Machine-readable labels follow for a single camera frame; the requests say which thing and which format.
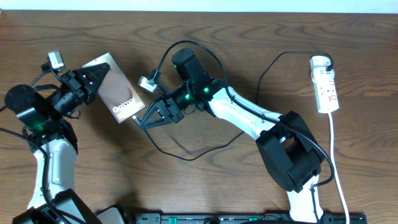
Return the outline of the Galaxy smartphone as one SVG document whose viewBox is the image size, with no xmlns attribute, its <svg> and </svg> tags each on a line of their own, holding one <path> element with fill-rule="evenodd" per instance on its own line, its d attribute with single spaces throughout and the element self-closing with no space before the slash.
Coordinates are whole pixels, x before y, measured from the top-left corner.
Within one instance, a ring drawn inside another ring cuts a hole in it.
<svg viewBox="0 0 398 224">
<path fill-rule="evenodd" d="M 110 69 L 98 89 L 98 94 L 116 121 L 123 123 L 146 106 L 109 52 L 84 64 L 82 68 L 101 63 L 107 63 Z"/>
</svg>

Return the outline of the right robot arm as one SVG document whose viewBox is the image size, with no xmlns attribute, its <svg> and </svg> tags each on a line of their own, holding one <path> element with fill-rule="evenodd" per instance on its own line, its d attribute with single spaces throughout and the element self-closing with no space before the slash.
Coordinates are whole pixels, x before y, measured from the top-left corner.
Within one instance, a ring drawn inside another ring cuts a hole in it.
<svg viewBox="0 0 398 224">
<path fill-rule="evenodd" d="M 317 183 L 325 156 L 302 117 L 293 111 L 282 115 L 265 110 L 224 81 L 210 78 L 191 48 L 174 53 L 172 63 L 183 82 L 173 92 L 160 95 L 141 119 L 135 119 L 140 129 L 177 123 L 191 105 L 234 124 L 255 140 L 269 175 L 286 190 L 291 219 L 319 222 L 323 210 Z"/>
</svg>

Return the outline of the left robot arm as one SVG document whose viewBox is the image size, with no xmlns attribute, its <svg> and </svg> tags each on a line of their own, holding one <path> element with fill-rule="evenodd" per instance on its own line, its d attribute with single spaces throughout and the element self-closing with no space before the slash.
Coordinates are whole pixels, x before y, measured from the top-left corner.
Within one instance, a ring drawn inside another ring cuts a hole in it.
<svg viewBox="0 0 398 224">
<path fill-rule="evenodd" d="M 42 65 L 60 86 L 16 85 L 5 97 L 6 108 L 24 123 L 22 133 L 37 161 L 35 190 L 27 210 L 13 223 L 99 223 L 99 218 L 74 191 L 77 137 L 67 121 L 82 104 L 94 101 L 110 70 L 108 63 L 69 70 L 62 76 L 50 63 Z"/>
</svg>

